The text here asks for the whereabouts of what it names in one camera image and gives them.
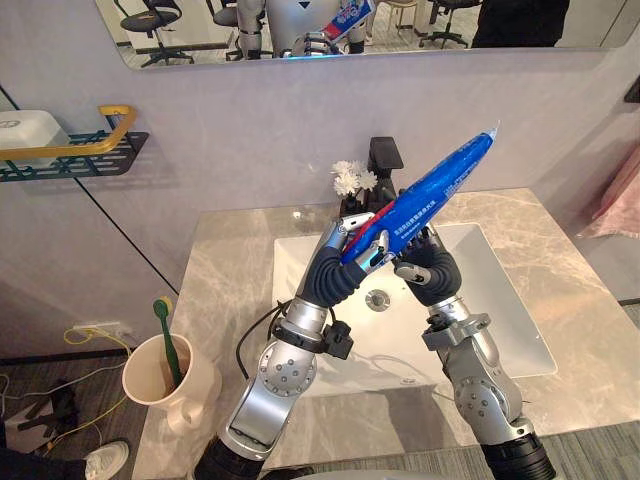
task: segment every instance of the marble countertop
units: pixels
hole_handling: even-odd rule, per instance
[[[179,477],[192,468],[244,389],[234,349],[271,308],[274,240],[320,233],[337,210],[336,204],[201,215],[171,328],[217,360],[223,391],[200,430],[185,437],[150,409],[134,479]],[[516,380],[539,435],[640,418],[640,334],[530,190],[457,194],[434,223],[480,225],[554,356],[557,373]],[[243,347],[250,371],[266,328]],[[476,443],[442,379],[429,387],[303,396],[265,468]]]

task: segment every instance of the drain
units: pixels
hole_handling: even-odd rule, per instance
[[[389,305],[391,305],[391,299],[387,292],[383,290],[371,290],[367,293],[364,301],[367,306],[374,312],[384,312]]]

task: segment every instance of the wall shelf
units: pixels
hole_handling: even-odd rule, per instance
[[[69,145],[62,147],[0,150],[0,183],[126,173],[149,134],[129,132],[136,119],[132,106],[103,105],[98,108],[111,126],[111,132],[72,134]],[[122,116],[117,123],[116,116]],[[46,167],[20,165],[21,161],[32,158],[51,158],[52,161]]]

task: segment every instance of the green toothbrush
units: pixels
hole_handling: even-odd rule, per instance
[[[175,388],[178,388],[178,385],[180,385],[180,383],[182,382],[182,373],[180,373],[178,354],[176,353],[176,348],[173,346],[171,334],[169,334],[169,326],[167,325],[167,317],[169,316],[169,312],[171,310],[172,304],[171,300],[169,300],[168,297],[160,297],[155,302],[153,302],[153,311],[155,312],[156,317],[160,319],[160,323],[162,324],[162,333],[164,335],[164,349],[167,355],[169,368],[171,369],[171,375],[173,376],[173,383],[175,384]]]

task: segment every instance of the white flower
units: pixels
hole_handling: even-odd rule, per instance
[[[358,177],[351,171],[338,175],[333,180],[333,189],[338,195],[348,195],[349,193],[355,193],[358,188]]]
[[[373,190],[373,187],[378,183],[378,177],[373,172],[364,171],[360,173],[360,177],[358,178],[358,183],[360,187],[365,190]]]
[[[364,164],[364,162],[356,160],[355,162],[351,162],[351,171],[356,175],[361,175],[362,172],[367,171],[367,166]]]
[[[331,172],[337,173],[338,175],[342,175],[352,171],[351,167],[352,167],[351,162],[340,160],[339,162],[336,162],[331,166]]]

